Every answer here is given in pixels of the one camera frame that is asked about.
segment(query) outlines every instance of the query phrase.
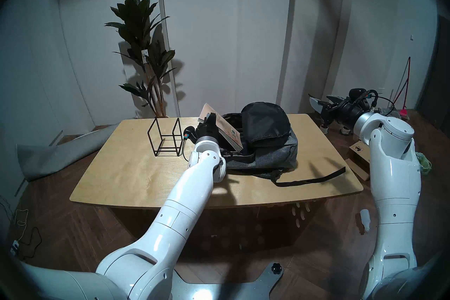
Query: electrical outlet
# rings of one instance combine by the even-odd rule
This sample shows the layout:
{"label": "electrical outlet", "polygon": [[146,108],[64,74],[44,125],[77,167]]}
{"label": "electrical outlet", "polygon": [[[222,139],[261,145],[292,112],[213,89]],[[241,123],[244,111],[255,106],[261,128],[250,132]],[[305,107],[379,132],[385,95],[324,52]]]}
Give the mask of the electrical outlet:
{"label": "electrical outlet", "polygon": [[19,242],[14,241],[13,245],[11,246],[11,250],[9,251],[12,256],[16,256],[16,250],[19,249]]}

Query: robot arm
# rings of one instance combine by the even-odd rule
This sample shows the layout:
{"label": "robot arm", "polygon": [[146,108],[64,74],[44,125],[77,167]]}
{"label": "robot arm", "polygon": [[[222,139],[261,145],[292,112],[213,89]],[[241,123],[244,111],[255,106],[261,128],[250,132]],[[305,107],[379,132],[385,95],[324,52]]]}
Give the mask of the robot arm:
{"label": "robot arm", "polygon": [[189,167],[147,232],[106,256],[96,273],[41,269],[22,264],[39,291],[57,299],[167,300],[175,263],[213,189],[226,172],[216,116],[198,126]]}
{"label": "robot arm", "polygon": [[213,189],[223,179],[225,159],[217,143],[216,116],[197,128],[189,168],[170,192],[156,219],[136,242],[108,255],[96,273],[105,275],[132,299],[167,300],[175,263]]}
{"label": "robot arm", "polygon": [[325,125],[338,121],[370,148],[370,186],[378,211],[378,233],[374,254],[361,279],[362,299],[374,296],[397,273],[417,266],[412,233],[421,187],[413,128],[395,117],[374,113],[376,104],[369,107],[364,100],[369,93],[352,89],[345,99],[330,96],[333,104],[310,97]]}

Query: plastic bag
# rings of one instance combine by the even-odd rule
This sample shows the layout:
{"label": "plastic bag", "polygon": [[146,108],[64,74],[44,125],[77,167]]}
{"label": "plastic bag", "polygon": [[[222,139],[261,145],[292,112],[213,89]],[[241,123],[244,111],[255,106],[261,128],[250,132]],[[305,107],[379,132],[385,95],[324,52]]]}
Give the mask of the plastic bag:
{"label": "plastic bag", "polygon": [[431,171],[431,162],[421,152],[416,152],[416,156],[420,164],[420,173],[427,175]]}

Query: backpack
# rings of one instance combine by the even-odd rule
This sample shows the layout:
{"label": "backpack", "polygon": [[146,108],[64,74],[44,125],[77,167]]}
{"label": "backpack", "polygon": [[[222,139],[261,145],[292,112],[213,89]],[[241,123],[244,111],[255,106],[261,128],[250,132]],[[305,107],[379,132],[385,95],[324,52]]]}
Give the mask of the backpack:
{"label": "backpack", "polygon": [[253,102],[240,113],[222,116],[241,136],[235,151],[222,135],[219,147],[227,169],[270,179],[274,170],[295,168],[298,141],[283,109],[270,102]]}

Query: black strap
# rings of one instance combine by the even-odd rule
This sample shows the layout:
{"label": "black strap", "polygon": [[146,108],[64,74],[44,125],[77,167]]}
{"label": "black strap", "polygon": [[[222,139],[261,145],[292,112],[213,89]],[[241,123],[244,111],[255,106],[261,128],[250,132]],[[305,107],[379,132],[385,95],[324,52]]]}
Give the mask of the black strap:
{"label": "black strap", "polygon": [[299,186],[299,185],[304,185],[304,184],[313,184],[313,183],[323,183],[324,181],[328,181],[331,180],[333,178],[336,178],[337,176],[344,174],[345,173],[345,167],[342,167],[341,169],[328,174],[325,177],[322,178],[315,178],[315,179],[307,179],[307,180],[299,180],[299,181],[291,181],[291,182],[286,182],[286,183],[277,183],[277,180],[280,178],[281,175],[281,171],[280,170],[274,170],[271,173],[271,181],[278,186],[279,188],[287,188],[289,186]]}

